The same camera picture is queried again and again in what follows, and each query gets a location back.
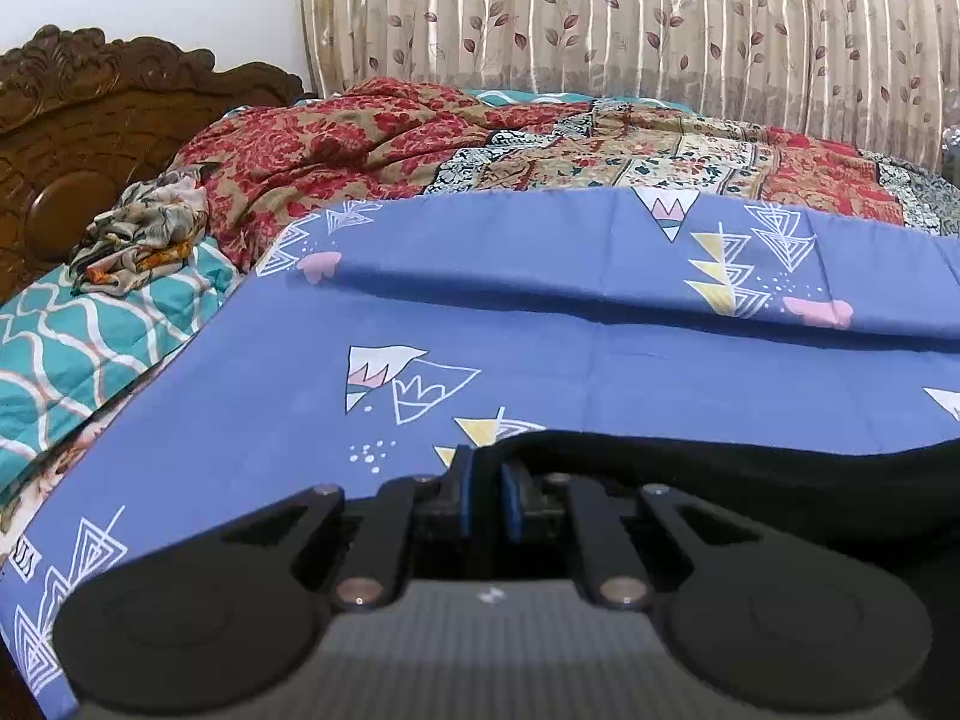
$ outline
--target wooden oval carving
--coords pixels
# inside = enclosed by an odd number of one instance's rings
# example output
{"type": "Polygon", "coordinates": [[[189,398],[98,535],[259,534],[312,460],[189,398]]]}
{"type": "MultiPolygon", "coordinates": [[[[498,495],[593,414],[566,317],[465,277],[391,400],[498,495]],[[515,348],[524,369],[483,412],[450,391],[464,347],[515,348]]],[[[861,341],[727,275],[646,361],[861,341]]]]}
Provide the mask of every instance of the wooden oval carving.
{"type": "Polygon", "coordinates": [[[63,262],[90,220],[112,208],[116,200],[113,182],[98,172],[78,170],[61,175],[27,211],[27,252],[42,262],[63,262]]]}

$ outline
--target headboard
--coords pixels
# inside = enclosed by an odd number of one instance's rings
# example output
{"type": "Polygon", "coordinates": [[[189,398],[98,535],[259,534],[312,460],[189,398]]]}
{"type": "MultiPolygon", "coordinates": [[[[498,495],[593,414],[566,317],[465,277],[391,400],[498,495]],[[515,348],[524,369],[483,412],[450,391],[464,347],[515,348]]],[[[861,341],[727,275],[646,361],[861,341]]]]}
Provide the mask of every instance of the headboard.
{"type": "Polygon", "coordinates": [[[237,105],[288,105],[297,76],[213,71],[208,50],[45,26],[0,56],[0,304],[64,261],[120,191],[237,105]]]}

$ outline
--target beige curtain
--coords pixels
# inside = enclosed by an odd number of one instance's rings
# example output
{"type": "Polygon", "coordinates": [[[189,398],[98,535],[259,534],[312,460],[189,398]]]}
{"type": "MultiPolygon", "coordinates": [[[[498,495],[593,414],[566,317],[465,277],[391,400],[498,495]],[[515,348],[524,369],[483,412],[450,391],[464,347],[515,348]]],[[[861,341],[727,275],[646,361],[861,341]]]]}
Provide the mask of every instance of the beige curtain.
{"type": "Polygon", "coordinates": [[[324,95],[393,76],[665,98],[932,167],[960,119],[957,2],[304,0],[304,26],[324,95]]]}

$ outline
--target screw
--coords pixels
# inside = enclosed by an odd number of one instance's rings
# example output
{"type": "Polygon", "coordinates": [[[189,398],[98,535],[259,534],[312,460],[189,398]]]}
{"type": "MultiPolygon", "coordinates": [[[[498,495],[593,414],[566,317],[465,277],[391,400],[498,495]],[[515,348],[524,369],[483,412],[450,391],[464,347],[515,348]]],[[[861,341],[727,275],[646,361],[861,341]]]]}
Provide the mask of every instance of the screw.
{"type": "Polygon", "coordinates": [[[649,587],[634,577],[611,577],[600,586],[600,595],[612,604],[632,605],[643,600],[649,587]]]}
{"type": "Polygon", "coordinates": [[[337,598],[345,604],[357,607],[372,604],[381,595],[383,595],[382,584],[370,577],[351,577],[344,579],[337,586],[337,598]]]}

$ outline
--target blue bedsheet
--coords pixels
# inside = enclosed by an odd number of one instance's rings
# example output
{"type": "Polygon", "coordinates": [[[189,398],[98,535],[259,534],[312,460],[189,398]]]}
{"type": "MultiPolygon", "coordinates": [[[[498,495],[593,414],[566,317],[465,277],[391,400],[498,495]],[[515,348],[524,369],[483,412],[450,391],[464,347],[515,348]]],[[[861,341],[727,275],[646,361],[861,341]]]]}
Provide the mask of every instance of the blue bedsheet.
{"type": "Polygon", "coordinates": [[[957,240],[692,191],[308,215],[56,489],[29,581],[0,571],[0,631],[59,718],[67,592],[309,485],[370,495],[544,427],[850,463],[954,439],[959,269],[957,240]]]}

